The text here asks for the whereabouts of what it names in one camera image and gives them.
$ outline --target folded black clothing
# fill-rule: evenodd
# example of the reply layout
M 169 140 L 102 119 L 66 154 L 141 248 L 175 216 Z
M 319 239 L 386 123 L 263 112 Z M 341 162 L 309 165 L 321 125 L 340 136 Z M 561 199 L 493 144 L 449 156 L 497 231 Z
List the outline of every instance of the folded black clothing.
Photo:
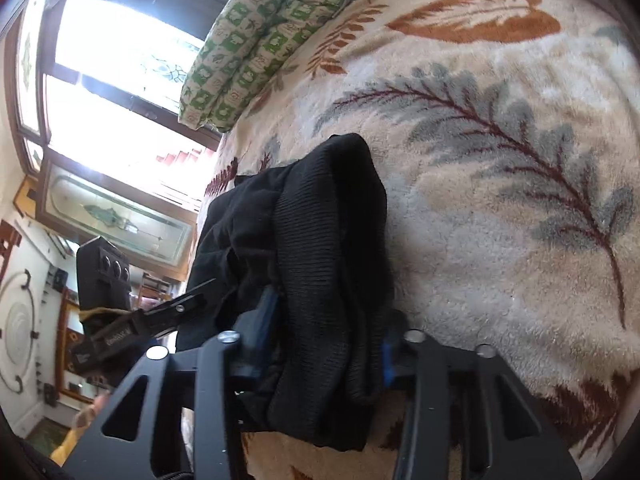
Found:
M 385 223 L 385 189 L 357 134 L 237 179 L 209 206 L 188 282 L 222 280 L 222 309 L 181 325 L 177 349 L 228 330 L 275 286 L 281 365 L 264 388 L 243 394 L 245 410 L 261 429 L 361 449 L 383 387 L 380 347 L 393 296 Z

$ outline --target circular wall decoration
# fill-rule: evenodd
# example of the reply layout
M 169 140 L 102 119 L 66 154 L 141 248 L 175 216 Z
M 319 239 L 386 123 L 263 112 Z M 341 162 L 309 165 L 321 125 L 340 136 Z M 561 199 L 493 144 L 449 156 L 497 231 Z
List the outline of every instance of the circular wall decoration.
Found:
M 23 384 L 33 372 L 35 363 L 33 336 L 36 320 L 30 283 L 31 274 L 25 269 L 6 280 L 0 291 L 0 304 L 8 304 L 8 308 L 3 309 L 8 313 L 0 316 L 0 379 L 17 394 L 22 393 Z

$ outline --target triangular cutout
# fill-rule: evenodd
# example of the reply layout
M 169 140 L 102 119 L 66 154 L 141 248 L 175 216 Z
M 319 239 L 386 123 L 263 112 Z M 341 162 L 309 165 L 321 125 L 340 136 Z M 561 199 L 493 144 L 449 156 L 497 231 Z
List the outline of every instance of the triangular cutout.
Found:
M 539 435 L 538 423 L 509 382 L 504 377 L 497 376 L 495 386 L 502 411 L 504 436 L 507 440 Z
M 127 395 L 113 410 L 107 422 L 102 426 L 105 436 L 112 436 L 133 442 L 138 436 L 142 406 L 145 403 L 147 376 L 139 377 Z

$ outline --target pillow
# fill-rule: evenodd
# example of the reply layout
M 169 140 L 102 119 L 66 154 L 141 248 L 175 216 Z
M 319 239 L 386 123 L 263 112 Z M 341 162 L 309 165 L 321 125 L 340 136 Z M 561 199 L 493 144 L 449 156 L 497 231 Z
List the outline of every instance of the pillow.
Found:
M 345 0 L 229 0 L 182 86 L 178 120 L 228 132 L 296 49 Z

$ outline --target beige floral blanket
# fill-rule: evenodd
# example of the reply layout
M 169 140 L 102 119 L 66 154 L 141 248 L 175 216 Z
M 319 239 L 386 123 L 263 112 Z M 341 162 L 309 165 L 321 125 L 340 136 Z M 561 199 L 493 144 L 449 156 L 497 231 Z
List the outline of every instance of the beige floral blanket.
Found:
M 359 133 L 396 308 L 443 344 L 494 345 L 592 478 L 638 412 L 639 68 L 587 0 L 354 0 L 225 136 L 208 200 Z M 245 435 L 249 472 L 388 479 L 402 403 L 378 411 L 362 453 Z

